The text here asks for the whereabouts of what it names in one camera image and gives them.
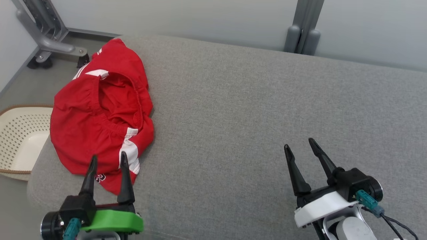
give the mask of gray table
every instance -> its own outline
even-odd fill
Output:
[[[283,145],[312,188],[326,185],[308,144],[384,188],[386,213],[427,229],[427,74],[164,36],[121,37],[143,60],[155,141],[140,157],[135,207],[148,238],[315,239],[298,229]],[[77,194],[48,139],[28,185],[37,207]],[[115,202],[99,184],[97,203]],[[364,214],[378,239],[396,237]],[[403,229],[401,233],[412,239]]]

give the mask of logo on shorts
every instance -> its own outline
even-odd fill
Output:
[[[98,176],[95,177],[95,180],[97,182],[101,182],[105,180],[105,175],[104,174],[98,174]]]

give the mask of black cable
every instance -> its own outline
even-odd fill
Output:
[[[385,222],[392,228],[392,230],[396,233],[400,240],[404,240],[402,235],[397,231],[397,229],[393,226],[393,224],[386,218],[384,214],[380,214],[380,216],[385,220]]]
[[[362,207],[362,209],[363,210],[365,210],[365,211],[367,211],[367,212],[370,212],[370,213],[372,213],[371,212],[371,210],[369,210],[369,208],[367,208],[367,207],[365,207],[365,206],[363,206]],[[393,219],[393,218],[391,218],[391,217],[388,217],[388,216],[386,216],[386,215],[384,215],[384,217],[383,218],[385,218],[385,219],[387,219],[388,221],[390,221],[390,222],[394,222],[394,223],[396,223],[397,225],[399,225],[400,227],[402,227],[402,228],[404,228],[404,229],[406,229],[412,236],[414,236],[415,237],[415,240],[418,240],[418,237],[417,237],[417,234],[415,234],[415,232],[414,231],[412,231],[410,228],[408,228],[406,225],[404,225],[404,224],[402,224],[402,223],[400,223],[399,221],[397,221],[396,219]]]
[[[394,222],[394,223],[396,223],[397,225],[399,225],[400,227],[402,227],[402,228],[404,228],[404,229],[406,229],[412,236],[414,236],[415,237],[415,240],[418,240],[418,237],[417,237],[417,235],[415,234],[415,232],[413,232],[410,228],[408,228],[407,226],[405,226],[404,224],[402,224],[402,223],[400,223],[399,221],[397,221],[396,219],[393,219],[393,218],[391,218],[391,217],[387,217],[387,216],[385,216],[386,217],[386,219],[388,219],[390,222]]]

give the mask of white laundry basket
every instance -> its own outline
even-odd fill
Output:
[[[18,105],[0,113],[0,174],[28,181],[49,137],[51,105]]]

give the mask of teal connector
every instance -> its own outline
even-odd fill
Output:
[[[376,206],[378,206],[378,201],[375,198],[371,197],[367,192],[363,190],[359,190],[356,192],[356,200],[359,201],[362,205],[369,208],[369,210],[373,210]]]
[[[80,220],[78,218],[72,218],[68,223],[68,226],[65,229],[64,234],[62,235],[62,238],[64,240],[75,240],[77,234],[79,234],[80,232],[81,227],[82,224],[80,223]]]

